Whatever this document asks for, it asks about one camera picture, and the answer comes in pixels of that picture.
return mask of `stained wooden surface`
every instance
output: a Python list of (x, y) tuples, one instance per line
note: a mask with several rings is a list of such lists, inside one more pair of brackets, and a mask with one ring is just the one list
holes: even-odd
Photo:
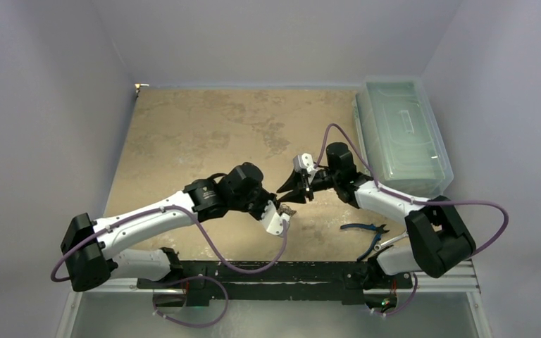
[[(142, 90), (106, 215), (152, 204), (197, 178), (227, 173), (245, 161), (262, 170), (264, 187), (274, 192), (291, 173), (294, 156), (318, 156), (328, 123), (338, 123), (357, 139), (353, 98), (353, 91), (336, 90)], [(329, 143), (343, 140), (337, 130), (329, 136)], [(391, 231), (384, 239), (404, 229), (342, 203), (331, 191), (317, 193), (312, 203), (290, 206), (297, 214), (282, 261), (354, 260), (374, 232), (340, 231), (345, 223), (387, 223)], [(281, 238), (243, 213), (229, 212), (204, 227), (232, 260), (270, 260), (281, 245)], [(162, 246), (178, 250), (181, 259), (216, 259), (195, 226), (160, 234), (135, 248)]]

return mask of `silver wrench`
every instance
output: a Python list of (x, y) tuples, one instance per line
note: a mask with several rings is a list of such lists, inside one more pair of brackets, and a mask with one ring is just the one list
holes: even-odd
[(387, 246), (389, 246), (389, 245), (391, 245), (391, 244), (393, 244), (393, 243), (395, 243), (395, 242), (397, 242), (397, 241), (399, 241), (399, 240), (401, 240), (401, 239), (403, 239), (403, 238), (405, 238), (407, 236), (408, 236), (408, 234), (407, 234), (407, 231), (406, 231), (406, 232), (404, 232), (404, 233), (402, 233), (402, 234), (400, 234), (398, 236), (395, 236), (395, 237), (393, 237), (391, 239), (387, 239), (383, 243), (378, 243), (378, 244), (376, 244), (374, 246), (374, 251), (380, 251), (382, 248), (385, 248), (385, 247), (387, 247)]

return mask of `tabletop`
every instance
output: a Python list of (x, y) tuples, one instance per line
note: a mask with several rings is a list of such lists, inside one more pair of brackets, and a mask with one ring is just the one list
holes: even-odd
[[(352, 90), (196, 90), (144, 89), (136, 102), (128, 136), (113, 180), (106, 216), (160, 201), (195, 179), (227, 173), (251, 162), (274, 192), (289, 177), (297, 154), (316, 158), (326, 126), (337, 123), (357, 139)], [(333, 130), (329, 143), (344, 142)], [(307, 204), (289, 204), (293, 216), (281, 261), (353, 261), (370, 245), (374, 232), (340, 230), (345, 223), (387, 224), (388, 239), (404, 226), (342, 203), (329, 190)], [(229, 212), (204, 224), (230, 260), (269, 261), (281, 238), (268, 234), (246, 213)], [(167, 246), (180, 259), (216, 260), (197, 227), (152, 237), (134, 249)]]

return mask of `plastic storage box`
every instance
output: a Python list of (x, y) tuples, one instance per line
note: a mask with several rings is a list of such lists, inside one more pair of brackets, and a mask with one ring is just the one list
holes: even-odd
[(362, 153), (387, 187), (439, 196), (453, 170), (418, 77), (370, 77), (354, 102)]

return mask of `pliers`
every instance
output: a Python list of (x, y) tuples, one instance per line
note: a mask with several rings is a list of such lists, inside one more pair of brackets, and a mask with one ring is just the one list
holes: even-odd
[(357, 227), (359, 229), (376, 231), (376, 235), (374, 236), (374, 239), (372, 240), (372, 244), (370, 244), (370, 247), (368, 248), (368, 250), (366, 250), (366, 252), (364, 252), (361, 256), (359, 256), (356, 259), (356, 262), (362, 261), (370, 254), (370, 252), (372, 252), (372, 250), (374, 250), (374, 246), (378, 243), (378, 241), (380, 241), (380, 239), (383, 237), (383, 234), (386, 234), (387, 232), (389, 232), (389, 230), (385, 230), (386, 226), (387, 226), (386, 224), (383, 224), (380, 227), (377, 227), (374, 224), (367, 225), (367, 224), (361, 224), (361, 223), (350, 223), (350, 224), (341, 225), (340, 229), (342, 230), (349, 229), (351, 227)]

